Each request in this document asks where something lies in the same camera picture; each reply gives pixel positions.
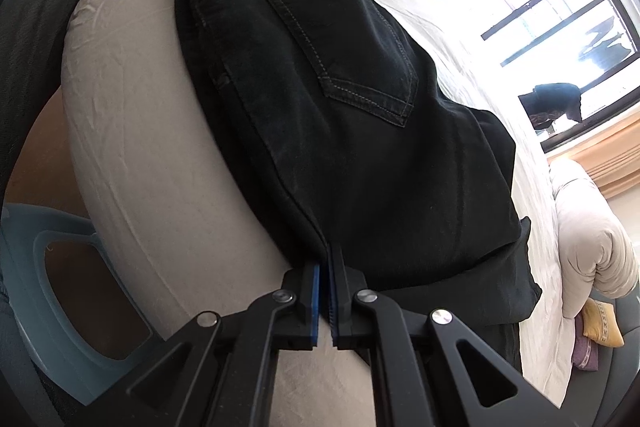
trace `jeans back pocket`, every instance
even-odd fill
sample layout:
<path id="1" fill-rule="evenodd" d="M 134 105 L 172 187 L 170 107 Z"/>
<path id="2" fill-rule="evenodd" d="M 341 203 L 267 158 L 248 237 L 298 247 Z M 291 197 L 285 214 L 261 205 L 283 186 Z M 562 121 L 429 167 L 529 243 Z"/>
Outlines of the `jeans back pocket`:
<path id="1" fill-rule="evenodd" d="M 373 0 L 268 1 L 304 51 L 325 96 L 405 126 L 418 78 L 391 16 Z"/>

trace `window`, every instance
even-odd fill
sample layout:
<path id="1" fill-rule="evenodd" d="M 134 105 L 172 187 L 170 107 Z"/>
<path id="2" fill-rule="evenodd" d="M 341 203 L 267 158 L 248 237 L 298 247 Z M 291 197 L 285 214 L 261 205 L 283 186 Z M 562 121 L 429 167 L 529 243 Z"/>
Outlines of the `window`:
<path id="1" fill-rule="evenodd" d="M 620 0 L 445 1 L 464 12 L 517 94 L 553 82 L 580 88 L 584 122 L 562 116 L 538 131 L 545 150 L 640 98 L 640 62 L 633 64 L 640 56 L 640 37 Z"/>

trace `wall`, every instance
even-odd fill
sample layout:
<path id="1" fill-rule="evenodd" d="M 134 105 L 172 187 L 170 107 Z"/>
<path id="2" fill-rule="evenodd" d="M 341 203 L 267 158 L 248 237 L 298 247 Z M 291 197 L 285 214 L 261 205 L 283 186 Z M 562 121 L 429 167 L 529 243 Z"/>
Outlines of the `wall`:
<path id="1" fill-rule="evenodd" d="M 636 253 L 640 255 L 640 185 L 635 185 L 607 201 L 629 234 Z"/>

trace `white bedsheet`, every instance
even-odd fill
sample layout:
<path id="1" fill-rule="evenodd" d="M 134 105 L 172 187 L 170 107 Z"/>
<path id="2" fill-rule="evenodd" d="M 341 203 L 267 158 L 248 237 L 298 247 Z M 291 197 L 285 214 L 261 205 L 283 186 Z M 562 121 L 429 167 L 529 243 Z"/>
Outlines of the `white bedsheet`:
<path id="1" fill-rule="evenodd" d="M 513 200 L 532 220 L 529 259 L 543 289 L 521 325 L 523 369 L 559 405 L 574 329 L 562 319 L 555 206 L 533 130 L 499 71 L 471 61 L 433 1 L 376 1 L 430 52 L 447 96 L 493 111 L 516 140 Z M 195 98 L 174 0 L 81 0 L 65 40 L 62 84 L 85 204 L 159 333 L 169 336 L 205 309 L 240 311 L 280 285 L 286 261 L 240 195 Z M 330 349 L 324 326 L 321 336 L 313 353 L 281 356 L 272 425 L 373 425 L 367 368 Z"/>
<path id="2" fill-rule="evenodd" d="M 558 226 L 548 164 L 529 118 L 499 67 L 483 60 L 482 42 L 452 21 L 436 0 L 376 0 L 429 52 L 438 84 L 455 102 L 492 111 L 516 142 L 511 197 L 522 218 L 531 218 L 529 264 L 542 288 L 531 317 L 520 325 L 524 376 L 560 405 L 571 376 L 574 322 L 562 317 Z"/>

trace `purple cloth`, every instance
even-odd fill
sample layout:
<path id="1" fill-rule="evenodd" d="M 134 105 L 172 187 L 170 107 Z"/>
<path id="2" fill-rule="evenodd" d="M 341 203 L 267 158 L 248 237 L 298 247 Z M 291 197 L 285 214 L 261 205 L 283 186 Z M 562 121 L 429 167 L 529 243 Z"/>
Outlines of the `purple cloth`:
<path id="1" fill-rule="evenodd" d="M 598 370 L 598 344 L 585 337 L 582 313 L 575 316 L 575 344 L 571 361 L 576 369 L 582 371 Z"/>

